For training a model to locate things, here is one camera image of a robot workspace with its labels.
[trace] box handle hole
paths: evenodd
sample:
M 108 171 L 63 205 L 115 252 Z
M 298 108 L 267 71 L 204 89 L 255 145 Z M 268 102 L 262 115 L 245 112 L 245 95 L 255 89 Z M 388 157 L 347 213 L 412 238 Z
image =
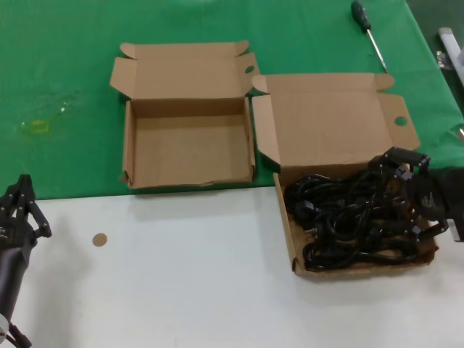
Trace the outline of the box handle hole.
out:
M 394 119 L 394 124 L 398 125 L 399 127 L 404 127 L 407 125 L 407 118 L 404 116 L 399 116 Z

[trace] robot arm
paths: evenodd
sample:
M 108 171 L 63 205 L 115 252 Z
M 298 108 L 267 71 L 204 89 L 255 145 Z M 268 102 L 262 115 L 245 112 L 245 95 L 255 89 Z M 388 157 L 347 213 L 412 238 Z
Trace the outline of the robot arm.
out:
M 37 230 L 28 223 L 29 215 L 37 222 Z M 32 180 L 29 175 L 21 175 L 0 197 L 0 343 L 8 338 L 16 347 L 31 346 L 11 324 L 11 318 L 30 252 L 37 238 L 50 236 L 49 223 L 36 204 Z
M 429 170 L 429 163 L 427 155 L 392 147 L 369 166 L 405 185 L 413 208 L 411 231 L 417 240 L 433 238 L 451 226 L 455 240 L 464 241 L 464 168 Z M 420 216 L 437 224 L 422 229 L 415 224 Z

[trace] screwdriver shaft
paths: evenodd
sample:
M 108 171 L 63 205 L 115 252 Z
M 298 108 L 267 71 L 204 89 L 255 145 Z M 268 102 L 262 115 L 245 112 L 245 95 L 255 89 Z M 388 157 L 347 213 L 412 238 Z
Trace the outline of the screwdriver shaft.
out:
M 388 70 L 386 69 L 386 64 L 385 64 L 384 58 L 382 57 L 382 53 L 380 53 L 380 49 L 378 49 L 376 40 L 374 40 L 374 37 L 372 36 L 372 33 L 370 32 L 370 30 L 368 30 L 368 35 L 369 35 L 369 38 L 370 38 L 370 42 L 372 42 L 372 44 L 374 46 L 374 49 L 377 52 L 378 58 L 380 59 L 380 63 L 384 67 L 385 73 L 388 74 Z

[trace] cardboard box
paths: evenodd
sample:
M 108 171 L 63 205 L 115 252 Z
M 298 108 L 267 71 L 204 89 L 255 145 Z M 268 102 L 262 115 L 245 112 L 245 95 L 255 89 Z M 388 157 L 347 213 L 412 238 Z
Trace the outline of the cardboard box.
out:
M 286 212 L 283 192 L 306 174 L 343 178 L 367 166 L 392 146 L 416 149 L 419 140 L 404 99 L 382 93 L 394 80 L 386 74 L 258 75 L 252 98 L 257 146 L 281 166 L 275 174 L 291 269 L 297 275 L 341 276 L 393 273 L 429 264 L 435 241 L 420 245 L 408 265 L 355 265 L 343 270 L 305 270 L 302 249 L 313 240 Z
M 254 139 L 245 95 L 259 74 L 248 42 L 133 45 L 110 85 L 130 98 L 123 180 L 132 189 L 250 182 Z

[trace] screwdriver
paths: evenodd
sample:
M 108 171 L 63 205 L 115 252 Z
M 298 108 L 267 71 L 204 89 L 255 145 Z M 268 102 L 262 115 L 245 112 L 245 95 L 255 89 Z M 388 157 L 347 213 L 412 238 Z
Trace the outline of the screwdriver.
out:
M 370 25 L 369 23 L 368 16 L 365 13 L 365 8 L 362 6 L 362 4 L 359 1 L 355 0 L 351 4 L 351 13 L 356 23 L 360 26 L 362 32 L 367 33 L 369 35 L 370 41 L 372 41 L 374 49 L 376 50 L 378 58 L 380 59 L 380 63 L 382 63 L 385 73 L 388 73 L 388 71 L 386 70 L 386 64 L 385 64 L 384 58 L 382 57 L 382 54 L 380 53 L 380 50 L 377 47 L 377 43 L 374 40 L 372 33 L 370 32 L 372 25 Z

